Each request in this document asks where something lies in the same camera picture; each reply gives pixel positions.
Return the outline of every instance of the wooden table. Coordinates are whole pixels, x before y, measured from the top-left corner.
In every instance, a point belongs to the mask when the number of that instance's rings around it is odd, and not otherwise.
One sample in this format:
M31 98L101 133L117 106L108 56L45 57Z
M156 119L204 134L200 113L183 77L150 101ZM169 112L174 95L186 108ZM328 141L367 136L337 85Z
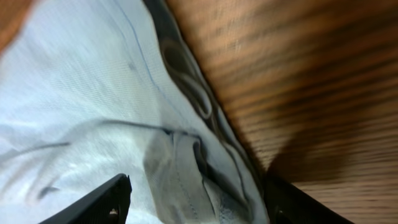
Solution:
M355 223L398 223L398 1L168 3L263 171Z
M0 0L0 52L14 39L32 0Z

